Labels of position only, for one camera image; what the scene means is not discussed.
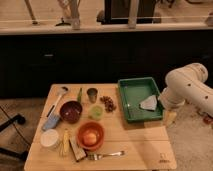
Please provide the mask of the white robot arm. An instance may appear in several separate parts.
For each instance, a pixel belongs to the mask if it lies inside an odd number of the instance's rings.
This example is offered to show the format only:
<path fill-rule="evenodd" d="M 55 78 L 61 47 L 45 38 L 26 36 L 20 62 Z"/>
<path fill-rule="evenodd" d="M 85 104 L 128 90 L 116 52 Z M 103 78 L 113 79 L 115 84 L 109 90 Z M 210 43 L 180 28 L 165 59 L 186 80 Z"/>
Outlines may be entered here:
<path fill-rule="evenodd" d="M 166 110 L 172 110 L 189 101 L 213 117 L 213 88 L 205 84 L 208 71 L 201 63 L 192 63 L 167 73 L 167 87 L 159 95 Z"/>

